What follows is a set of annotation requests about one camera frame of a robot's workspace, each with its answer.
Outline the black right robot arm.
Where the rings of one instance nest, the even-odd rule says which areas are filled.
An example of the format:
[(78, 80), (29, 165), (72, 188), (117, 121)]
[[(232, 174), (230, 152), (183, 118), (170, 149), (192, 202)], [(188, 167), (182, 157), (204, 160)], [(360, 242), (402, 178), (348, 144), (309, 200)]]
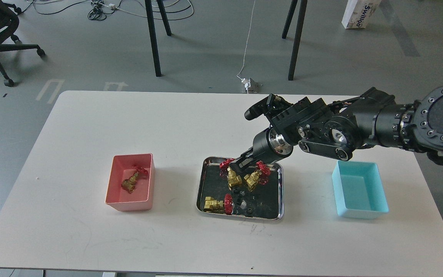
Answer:
[(306, 153), (341, 161), (350, 160), (357, 149), (379, 145), (426, 153), (443, 165), (443, 86), (407, 104), (397, 104), (393, 95), (374, 87), (329, 105), (307, 97), (290, 103), (271, 93), (244, 114), (247, 120), (261, 115), (270, 126), (230, 162), (238, 174), (257, 162), (272, 164), (287, 158), (295, 145)]

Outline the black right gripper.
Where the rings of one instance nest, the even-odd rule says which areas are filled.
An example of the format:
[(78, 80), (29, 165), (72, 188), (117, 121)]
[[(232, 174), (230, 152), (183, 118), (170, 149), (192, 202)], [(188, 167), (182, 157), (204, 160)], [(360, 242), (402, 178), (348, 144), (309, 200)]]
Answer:
[(276, 163), (289, 157), (292, 152), (293, 145), (287, 143), (283, 135), (277, 133), (274, 128), (267, 128), (255, 136), (253, 147), (230, 162), (228, 167), (237, 174), (242, 174), (248, 168), (256, 168), (259, 161), (266, 164)]

